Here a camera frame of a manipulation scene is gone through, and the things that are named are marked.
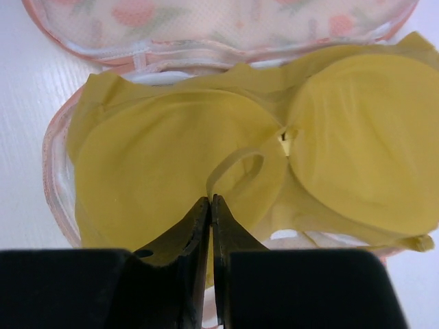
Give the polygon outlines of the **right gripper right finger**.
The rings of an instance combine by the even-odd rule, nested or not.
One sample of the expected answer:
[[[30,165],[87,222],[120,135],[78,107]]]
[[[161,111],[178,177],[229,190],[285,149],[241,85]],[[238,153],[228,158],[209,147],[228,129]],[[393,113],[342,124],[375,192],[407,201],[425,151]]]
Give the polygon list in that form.
[[[234,252],[267,252],[233,217],[225,199],[214,195],[211,202],[213,231],[213,273],[218,323],[227,326],[230,320],[230,255]]]

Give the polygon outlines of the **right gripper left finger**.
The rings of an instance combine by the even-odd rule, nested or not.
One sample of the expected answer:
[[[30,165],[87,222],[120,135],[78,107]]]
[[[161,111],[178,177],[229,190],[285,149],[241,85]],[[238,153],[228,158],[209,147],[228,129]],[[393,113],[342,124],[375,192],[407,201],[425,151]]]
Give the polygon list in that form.
[[[209,226],[209,199],[201,197],[177,224],[134,253],[145,265],[143,328],[201,327]]]

